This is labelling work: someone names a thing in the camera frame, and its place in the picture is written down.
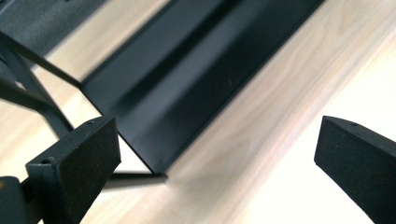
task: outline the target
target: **wooden floor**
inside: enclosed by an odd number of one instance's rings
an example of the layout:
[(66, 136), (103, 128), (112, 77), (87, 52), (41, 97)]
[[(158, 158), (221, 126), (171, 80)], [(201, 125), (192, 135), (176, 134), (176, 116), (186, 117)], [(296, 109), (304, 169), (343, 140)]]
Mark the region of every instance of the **wooden floor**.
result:
[[(113, 0), (48, 58), (83, 79), (166, 1)], [(98, 116), (40, 80), (78, 126)], [(371, 223), (313, 162), (323, 115), (396, 140), (396, 1), (327, 0), (171, 167), (166, 184), (104, 190), (83, 223)], [(0, 102), (0, 175), (56, 142), (37, 114)], [(147, 170), (134, 155), (121, 169)]]

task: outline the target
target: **screw hole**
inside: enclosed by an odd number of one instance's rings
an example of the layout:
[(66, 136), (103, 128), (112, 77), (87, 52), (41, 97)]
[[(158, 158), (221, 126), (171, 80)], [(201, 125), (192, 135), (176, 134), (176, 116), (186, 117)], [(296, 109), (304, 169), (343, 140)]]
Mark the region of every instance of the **screw hole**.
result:
[(50, 164), (50, 163), (52, 163), (53, 161), (55, 161), (55, 158), (53, 158), (53, 157), (48, 157), (48, 158), (44, 159), (44, 160), (41, 162), (41, 164)]

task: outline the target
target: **wood grain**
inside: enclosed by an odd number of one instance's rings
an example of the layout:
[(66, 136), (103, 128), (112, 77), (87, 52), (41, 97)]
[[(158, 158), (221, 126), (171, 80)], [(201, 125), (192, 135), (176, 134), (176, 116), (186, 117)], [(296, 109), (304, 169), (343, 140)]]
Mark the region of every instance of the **wood grain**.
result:
[[(83, 78), (165, 1), (129, 4), (109, 2), (49, 59)], [(76, 125), (97, 116), (73, 88), (38, 73)], [(103, 191), (83, 223), (371, 223), (313, 156), (323, 115), (395, 140), (395, 95), (396, 2), (328, 0), (171, 167), (166, 184)], [(39, 116), (0, 108), (0, 175), (23, 178), (23, 165), (56, 139)]]

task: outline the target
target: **black metal frame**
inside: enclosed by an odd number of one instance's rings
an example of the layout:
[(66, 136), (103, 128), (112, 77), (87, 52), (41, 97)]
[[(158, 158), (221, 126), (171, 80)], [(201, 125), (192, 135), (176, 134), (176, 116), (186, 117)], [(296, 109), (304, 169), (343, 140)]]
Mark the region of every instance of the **black metal frame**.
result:
[(164, 173), (322, 2), (172, 1), (81, 90)]

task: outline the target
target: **black furniture part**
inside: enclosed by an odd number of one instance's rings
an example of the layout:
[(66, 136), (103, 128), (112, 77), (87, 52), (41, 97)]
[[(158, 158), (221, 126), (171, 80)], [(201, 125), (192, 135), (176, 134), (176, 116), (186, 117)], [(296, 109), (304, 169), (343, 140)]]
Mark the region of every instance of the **black furniture part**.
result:
[(164, 173), (321, 2), (172, 1), (81, 90)]
[(396, 223), (396, 143), (357, 123), (324, 117), (315, 163), (374, 223)]

